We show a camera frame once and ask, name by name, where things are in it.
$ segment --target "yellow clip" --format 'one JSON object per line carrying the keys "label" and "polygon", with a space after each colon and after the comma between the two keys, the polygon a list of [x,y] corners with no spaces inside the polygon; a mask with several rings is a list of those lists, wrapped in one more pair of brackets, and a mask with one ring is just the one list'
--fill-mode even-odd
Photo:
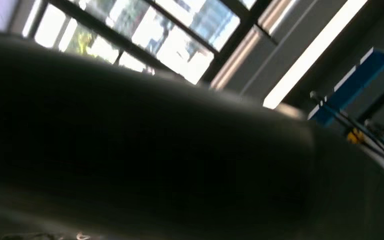
{"label": "yellow clip", "polygon": [[346,139],[352,144],[361,144],[364,142],[364,134],[357,128],[354,128],[350,133],[348,133]]}

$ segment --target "window pane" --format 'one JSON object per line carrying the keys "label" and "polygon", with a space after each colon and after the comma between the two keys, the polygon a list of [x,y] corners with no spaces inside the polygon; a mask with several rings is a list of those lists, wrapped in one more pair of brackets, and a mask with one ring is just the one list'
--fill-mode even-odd
{"label": "window pane", "polygon": [[150,75],[154,75],[155,71],[152,67],[147,66],[143,62],[137,60],[132,55],[128,54],[127,52],[124,52],[119,60],[119,65],[128,68],[130,70],[134,70],[136,72],[140,73],[147,73]]}
{"label": "window pane", "polygon": [[34,36],[36,42],[46,48],[52,48],[65,20],[64,12],[49,4]]}
{"label": "window pane", "polygon": [[272,35],[299,0],[272,0],[258,19],[258,24]]}
{"label": "window pane", "polygon": [[[47,6],[34,38],[37,43],[44,47],[58,49],[68,54],[93,58],[110,64],[117,60],[120,53],[117,46],[79,24],[75,19],[67,17],[62,11],[51,4]],[[128,53],[123,53],[121,59],[124,59],[123,56],[126,55]],[[121,64],[120,62],[120,65],[133,69],[134,67],[132,66],[142,64],[144,69],[150,69],[130,55],[125,62],[127,63]]]}
{"label": "window pane", "polygon": [[240,20],[219,0],[155,0],[215,49],[222,49]]}
{"label": "window pane", "polygon": [[[214,58],[209,50],[144,1],[79,0],[78,4],[191,83],[198,82]],[[215,38],[214,44],[222,46],[219,42],[223,42],[222,37]]]}
{"label": "window pane", "polygon": [[239,0],[247,9],[251,9],[256,0]]}

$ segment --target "fluorescent light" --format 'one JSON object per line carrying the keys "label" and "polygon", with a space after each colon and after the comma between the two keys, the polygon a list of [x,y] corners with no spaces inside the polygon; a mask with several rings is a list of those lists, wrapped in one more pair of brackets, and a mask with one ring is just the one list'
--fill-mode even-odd
{"label": "fluorescent light", "polygon": [[279,105],[367,1],[348,0],[342,6],[264,99],[264,107],[274,109]]}

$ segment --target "window frame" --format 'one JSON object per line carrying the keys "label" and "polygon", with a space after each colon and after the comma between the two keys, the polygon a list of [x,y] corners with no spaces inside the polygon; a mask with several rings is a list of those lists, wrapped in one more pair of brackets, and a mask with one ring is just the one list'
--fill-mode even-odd
{"label": "window frame", "polygon": [[[162,14],[168,20],[173,22],[176,26],[182,29],[187,35],[189,35],[193,40],[197,41],[207,50],[209,50],[214,58],[209,64],[208,68],[198,81],[198,84],[209,85],[213,80],[216,74],[220,71],[223,65],[228,61],[229,57],[233,54],[235,49],[239,46],[242,39],[246,37],[248,32],[252,29],[254,25],[258,25],[258,19],[266,10],[266,8],[271,3],[271,0],[257,0],[251,9],[247,9],[246,6],[242,4],[239,0],[218,0],[220,3],[224,4],[234,15],[236,15],[240,22],[237,28],[233,31],[227,41],[224,43],[223,47],[220,50],[216,50],[209,42],[204,40],[198,34],[196,34],[192,29],[180,22],[176,17],[171,13],[166,11],[163,7],[157,4],[154,0],[141,0],[154,8],[157,12]],[[100,21],[86,11],[83,11],[78,5],[78,0],[41,0],[39,10],[33,20],[32,27],[28,32],[29,38],[34,38],[39,24],[45,14],[45,10],[48,4],[52,4],[61,11],[63,11],[67,16],[75,19],[82,24],[83,26],[93,30],[109,42],[115,44],[120,49],[123,49],[129,55],[135,57],[142,63],[154,68],[156,70],[162,70],[167,72],[174,71],[168,66],[160,62],[155,56],[148,53],[145,49],[142,49],[138,45],[131,42],[127,37],[117,33],[115,30],[111,29],[106,25],[105,22]],[[264,30],[261,29],[261,32],[268,36],[269,39],[277,45],[274,39]]]}

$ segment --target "blue frame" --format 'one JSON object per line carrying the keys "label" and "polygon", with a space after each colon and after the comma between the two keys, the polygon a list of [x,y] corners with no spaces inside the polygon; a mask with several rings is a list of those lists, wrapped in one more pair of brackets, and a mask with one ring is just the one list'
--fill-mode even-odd
{"label": "blue frame", "polygon": [[[333,93],[325,96],[325,101],[335,109],[344,109],[384,70],[384,49],[372,47],[360,60],[359,64],[351,70],[336,84]],[[327,127],[332,123],[334,117],[326,109],[318,104],[308,115],[309,120],[316,120],[319,124]]]}

